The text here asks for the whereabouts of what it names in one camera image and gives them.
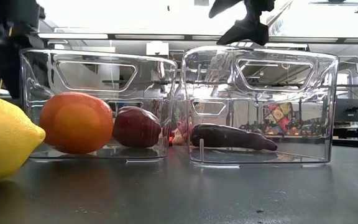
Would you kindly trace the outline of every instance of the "table surface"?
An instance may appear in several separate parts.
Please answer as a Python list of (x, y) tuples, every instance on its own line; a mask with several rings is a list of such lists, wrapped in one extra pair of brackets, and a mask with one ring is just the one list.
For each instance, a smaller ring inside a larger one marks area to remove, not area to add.
[(322, 167), (27, 161), (0, 182), (0, 223), (358, 223), (358, 148)]

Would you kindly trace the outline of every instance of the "purple eggplant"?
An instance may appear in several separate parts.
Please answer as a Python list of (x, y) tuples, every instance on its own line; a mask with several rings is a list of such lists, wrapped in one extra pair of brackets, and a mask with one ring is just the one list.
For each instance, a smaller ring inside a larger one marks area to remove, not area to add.
[(199, 124), (194, 126), (190, 141), (199, 147), (204, 139), (204, 147), (242, 147), (254, 150), (277, 150), (277, 145), (259, 133), (217, 124)]

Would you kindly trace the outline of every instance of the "clear plastic bin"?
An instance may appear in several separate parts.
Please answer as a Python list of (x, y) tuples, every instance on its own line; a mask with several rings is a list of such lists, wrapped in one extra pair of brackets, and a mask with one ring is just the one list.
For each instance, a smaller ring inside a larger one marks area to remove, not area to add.
[[(21, 64), (24, 111), (47, 133), (31, 158), (152, 160), (167, 155), (175, 62), (103, 52), (29, 49), (21, 52)], [(83, 100), (82, 95), (67, 98), (68, 92), (84, 93), (91, 99)], [(88, 152), (87, 147), (98, 148)]]
[(289, 50), (188, 51), (174, 145), (200, 163), (329, 162), (338, 61)]

